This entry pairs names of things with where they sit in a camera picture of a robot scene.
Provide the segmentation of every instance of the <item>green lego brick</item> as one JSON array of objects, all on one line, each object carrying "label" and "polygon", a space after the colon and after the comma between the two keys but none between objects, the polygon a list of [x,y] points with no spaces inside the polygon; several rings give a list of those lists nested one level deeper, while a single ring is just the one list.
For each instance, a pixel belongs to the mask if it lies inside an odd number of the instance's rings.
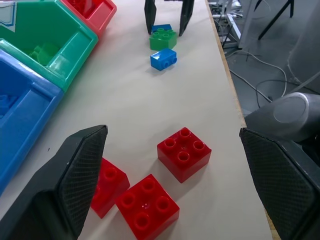
[{"label": "green lego brick", "polygon": [[177,44],[177,33],[173,30],[158,28],[150,38],[150,49],[161,51],[162,49],[173,49]]},{"label": "green lego brick", "polygon": [[16,1],[15,30],[0,26],[0,49],[64,92],[98,42],[60,0]]}]

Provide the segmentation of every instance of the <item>blue lego brick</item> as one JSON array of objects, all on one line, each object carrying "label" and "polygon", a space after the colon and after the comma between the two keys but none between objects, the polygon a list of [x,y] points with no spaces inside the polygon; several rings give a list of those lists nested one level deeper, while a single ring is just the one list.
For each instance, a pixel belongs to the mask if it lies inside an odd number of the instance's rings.
[{"label": "blue lego brick", "polygon": [[177,53],[169,48],[162,49],[150,56],[150,64],[159,71],[177,62]]},{"label": "blue lego brick", "polygon": [[0,195],[63,97],[63,91],[0,50]]},{"label": "blue lego brick", "polygon": [[151,29],[151,33],[153,34],[154,32],[156,32],[158,29],[164,29],[164,30],[171,30],[172,27],[170,24],[163,24],[163,25],[154,25],[152,26],[152,29]]}]

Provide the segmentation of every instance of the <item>red plastic bin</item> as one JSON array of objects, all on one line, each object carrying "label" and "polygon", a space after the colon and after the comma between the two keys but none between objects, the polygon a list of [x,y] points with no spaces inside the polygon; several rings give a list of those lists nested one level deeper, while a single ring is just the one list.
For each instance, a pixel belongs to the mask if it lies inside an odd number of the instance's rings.
[{"label": "red plastic bin", "polygon": [[111,0],[61,0],[100,38],[115,15],[117,6]]}]

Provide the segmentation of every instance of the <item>table surface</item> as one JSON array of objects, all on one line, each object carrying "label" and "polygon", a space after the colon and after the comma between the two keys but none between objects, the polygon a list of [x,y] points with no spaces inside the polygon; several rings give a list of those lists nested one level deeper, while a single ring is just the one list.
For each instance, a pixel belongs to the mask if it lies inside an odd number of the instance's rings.
[{"label": "table surface", "polygon": [[[61,104],[0,197],[0,218],[35,171],[80,129],[107,124],[103,156],[133,186],[153,174],[180,207],[158,239],[270,240],[263,205],[239,138],[243,118],[227,76],[205,0],[174,50],[177,63],[150,66],[144,1],[115,1],[117,13]],[[179,31],[181,2],[157,1],[155,24]],[[211,149],[209,164],[179,183],[157,160],[157,144],[188,127]],[[100,219],[89,210],[80,240],[135,239],[114,206]]]}]

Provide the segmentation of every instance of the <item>toy block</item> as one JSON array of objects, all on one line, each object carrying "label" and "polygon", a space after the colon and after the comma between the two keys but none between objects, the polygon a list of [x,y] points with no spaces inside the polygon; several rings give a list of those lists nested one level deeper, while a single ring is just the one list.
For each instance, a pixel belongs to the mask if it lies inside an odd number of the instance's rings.
[{"label": "toy block", "polygon": [[150,56],[150,64],[159,71],[177,62],[177,53],[169,48],[162,49]]},{"label": "toy block", "polygon": [[180,209],[150,174],[115,200],[138,240],[153,240],[179,218]]},{"label": "toy block", "polygon": [[0,26],[0,49],[66,92],[97,35],[60,0],[11,4],[15,29]]},{"label": "toy block", "polygon": [[102,158],[91,208],[102,219],[115,204],[115,199],[129,187],[127,175],[111,162]]},{"label": "toy block", "polygon": [[0,73],[1,195],[64,93],[1,49]]},{"label": "toy block", "polygon": [[210,159],[211,149],[186,127],[157,145],[158,159],[183,183]]},{"label": "toy block", "polygon": [[164,29],[164,30],[171,30],[172,27],[170,24],[163,24],[163,25],[154,25],[151,28],[151,33],[156,32],[158,29]]},{"label": "toy block", "polygon": [[100,38],[117,11],[112,0],[61,0]]},{"label": "toy block", "polygon": [[171,30],[158,28],[150,37],[150,49],[161,51],[162,49],[173,49],[177,44],[177,33]]}]

